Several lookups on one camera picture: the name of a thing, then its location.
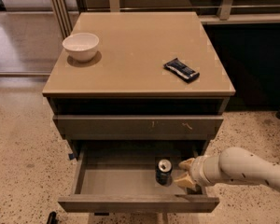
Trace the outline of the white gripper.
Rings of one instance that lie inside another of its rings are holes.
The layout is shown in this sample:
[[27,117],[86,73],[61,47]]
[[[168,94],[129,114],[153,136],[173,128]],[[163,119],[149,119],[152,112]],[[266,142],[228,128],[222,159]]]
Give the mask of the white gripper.
[[196,191],[196,184],[199,186],[208,187],[211,185],[211,182],[206,177],[206,174],[203,170],[203,165],[208,159],[207,156],[199,156],[197,158],[190,158],[184,160],[178,164],[178,166],[187,170],[184,174],[178,176],[174,179],[174,182],[181,188],[187,188]]

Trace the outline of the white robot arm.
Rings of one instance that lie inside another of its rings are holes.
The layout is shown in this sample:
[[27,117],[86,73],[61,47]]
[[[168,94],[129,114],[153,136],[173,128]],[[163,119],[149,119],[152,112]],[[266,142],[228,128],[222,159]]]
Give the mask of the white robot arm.
[[280,164],[268,162],[240,147],[228,147],[216,156],[198,156],[178,164],[184,173],[174,182],[196,189],[218,183],[264,185],[280,192]]

